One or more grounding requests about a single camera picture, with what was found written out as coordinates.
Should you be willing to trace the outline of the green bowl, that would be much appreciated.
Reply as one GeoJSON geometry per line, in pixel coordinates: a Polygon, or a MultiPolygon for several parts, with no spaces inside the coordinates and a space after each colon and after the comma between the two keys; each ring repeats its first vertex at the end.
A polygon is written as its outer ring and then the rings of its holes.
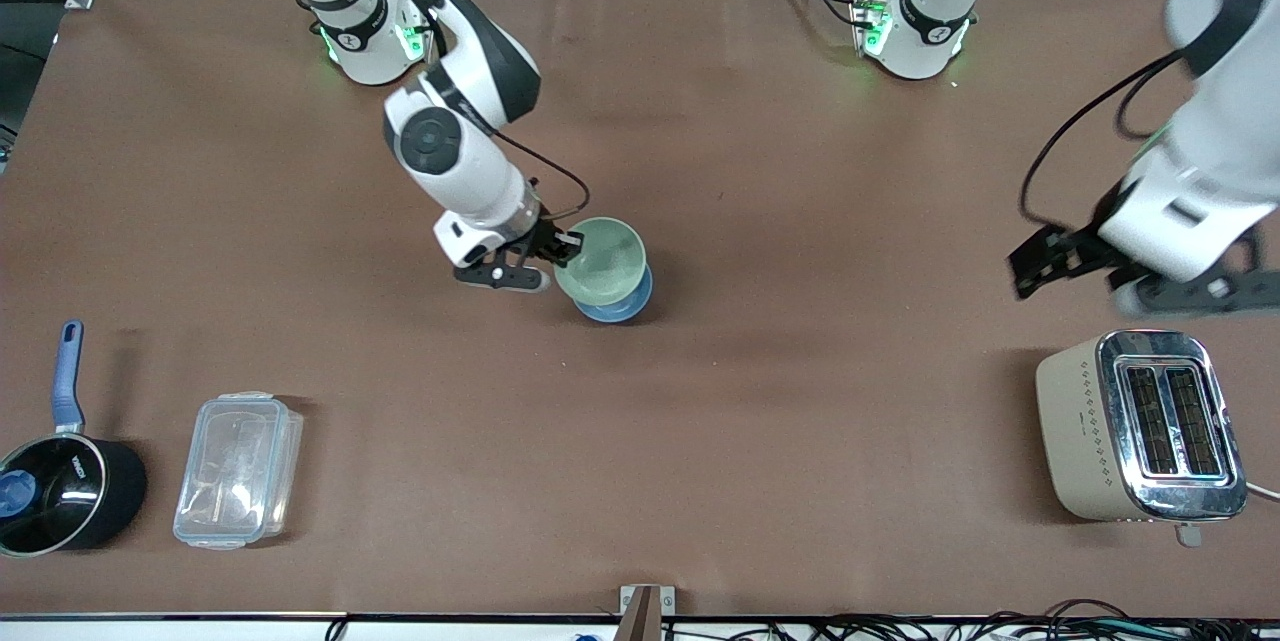
{"type": "Polygon", "coordinates": [[[607,307],[639,289],[648,255],[634,226],[614,218],[589,218],[570,232],[581,235],[580,253],[554,273],[557,285],[570,299],[588,307],[607,307]]]}

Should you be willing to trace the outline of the blue bowl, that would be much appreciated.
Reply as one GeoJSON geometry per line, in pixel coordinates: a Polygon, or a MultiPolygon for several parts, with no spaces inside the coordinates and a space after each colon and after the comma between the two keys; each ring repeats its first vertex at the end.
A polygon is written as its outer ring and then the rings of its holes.
{"type": "Polygon", "coordinates": [[[617,325],[627,322],[639,316],[652,299],[653,275],[652,267],[645,266],[641,280],[628,296],[612,305],[584,305],[573,299],[573,305],[586,319],[604,325],[617,325]]]}

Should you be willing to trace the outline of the beige chrome toaster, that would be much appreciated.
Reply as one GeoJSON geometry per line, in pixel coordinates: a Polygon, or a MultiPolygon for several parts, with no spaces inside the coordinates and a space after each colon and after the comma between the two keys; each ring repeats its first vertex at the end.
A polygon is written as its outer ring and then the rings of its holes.
{"type": "Polygon", "coordinates": [[[1041,435],[1078,518],[1166,523],[1180,545],[1230,521],[1249,490],[1216,368],[1183,331],[1121,328],[1042,360],[1041,435]]]}

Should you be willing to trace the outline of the brown table mat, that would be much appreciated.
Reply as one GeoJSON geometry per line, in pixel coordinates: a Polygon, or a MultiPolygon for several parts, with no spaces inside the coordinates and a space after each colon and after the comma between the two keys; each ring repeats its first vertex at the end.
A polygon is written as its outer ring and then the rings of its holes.
{"type": "Polygon", "coordinates": [[[1280,617],[1280,505],[1181,548],[1059,504],[1036,367],[1129,326],[1102,275],[1019,302],[1025,168],[1164,52],[1164,0],[980,0],[941,79],[815,0],[476,0],[544,84],[509,129],[635,226],[628,325],[463,287],[388,152],[387,90],[294,0],[96,0],[0,177],[0,455],[50,430],[86,328],[90,432],[148,493],[109,548],[0,558],[0,613],[1042,612],[1280,617]],[[172,531],[206,400],[303,416],[280,535],[172,531]]]}

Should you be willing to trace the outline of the clear plastic lidded container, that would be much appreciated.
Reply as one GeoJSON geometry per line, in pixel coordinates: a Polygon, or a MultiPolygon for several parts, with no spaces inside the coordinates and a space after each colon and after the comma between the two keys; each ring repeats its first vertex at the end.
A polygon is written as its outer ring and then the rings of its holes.
{"type": "Polygon", "coordinates": [[[280,535],[305,418],[265,392],[198,409],[172,531],[192,548],[236,550],[280,535]]]}

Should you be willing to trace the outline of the glass pot lid blue knob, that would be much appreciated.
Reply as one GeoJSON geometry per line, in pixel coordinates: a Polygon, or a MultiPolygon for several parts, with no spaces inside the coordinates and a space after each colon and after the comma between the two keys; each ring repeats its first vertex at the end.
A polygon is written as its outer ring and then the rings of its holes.
{"type": "Polygon", "coordinates": [[[99,546],[105,491],[101,457],[73,432],[13,450],[0,461],[0,557],[99,546]]]}

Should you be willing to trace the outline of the metal bracket with post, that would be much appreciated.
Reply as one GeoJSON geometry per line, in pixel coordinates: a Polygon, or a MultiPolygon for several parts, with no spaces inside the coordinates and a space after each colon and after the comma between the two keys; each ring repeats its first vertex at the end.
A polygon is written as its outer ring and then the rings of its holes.
{"type": "Polygon", "coordinates": [[[623,585],[613,641],[666,641],[666,622],[676,614],[676,587],[623,585]]]}

